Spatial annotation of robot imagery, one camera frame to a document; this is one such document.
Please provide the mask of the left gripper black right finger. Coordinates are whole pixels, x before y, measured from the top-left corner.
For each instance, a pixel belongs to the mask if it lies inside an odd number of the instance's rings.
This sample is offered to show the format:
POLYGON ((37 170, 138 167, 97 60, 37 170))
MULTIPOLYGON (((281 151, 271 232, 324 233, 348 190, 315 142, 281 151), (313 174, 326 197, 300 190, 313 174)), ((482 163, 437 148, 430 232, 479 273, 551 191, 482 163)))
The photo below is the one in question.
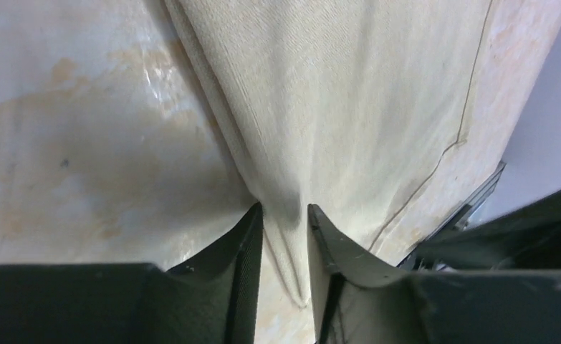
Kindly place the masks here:
POLYGON ((561 270, 407 271, 307 217, 317 343, 561 343, 561 270))

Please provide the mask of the beige cloth napkin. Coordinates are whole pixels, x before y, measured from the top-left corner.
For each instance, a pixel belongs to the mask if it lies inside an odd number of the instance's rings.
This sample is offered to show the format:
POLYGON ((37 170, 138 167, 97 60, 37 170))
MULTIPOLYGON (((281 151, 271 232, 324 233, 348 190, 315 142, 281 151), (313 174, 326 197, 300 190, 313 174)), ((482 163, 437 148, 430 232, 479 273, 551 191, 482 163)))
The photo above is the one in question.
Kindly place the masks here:
POLYGON ((284 287, 307 207, 372 244, 465 141, 490 1, 167 1, 284 287))

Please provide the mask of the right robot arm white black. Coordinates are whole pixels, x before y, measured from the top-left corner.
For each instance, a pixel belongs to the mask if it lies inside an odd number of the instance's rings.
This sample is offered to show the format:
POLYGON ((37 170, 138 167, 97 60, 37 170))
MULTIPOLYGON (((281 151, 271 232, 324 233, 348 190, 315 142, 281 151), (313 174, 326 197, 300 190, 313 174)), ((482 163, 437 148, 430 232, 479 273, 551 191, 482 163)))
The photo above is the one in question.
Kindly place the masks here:
POLYGON ((561 269, 561 190, 468 229, 446 225, 418 242, 406 270, 561 269))

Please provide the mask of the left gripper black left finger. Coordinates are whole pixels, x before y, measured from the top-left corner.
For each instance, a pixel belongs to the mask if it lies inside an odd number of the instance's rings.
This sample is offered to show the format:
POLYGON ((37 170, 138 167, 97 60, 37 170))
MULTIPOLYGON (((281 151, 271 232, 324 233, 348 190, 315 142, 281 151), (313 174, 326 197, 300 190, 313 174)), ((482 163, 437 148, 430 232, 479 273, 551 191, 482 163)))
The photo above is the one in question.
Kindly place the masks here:
POLYGON ((252 343, 262 206, 167 270, 153 263, 0 265, 0 343, 252 343))

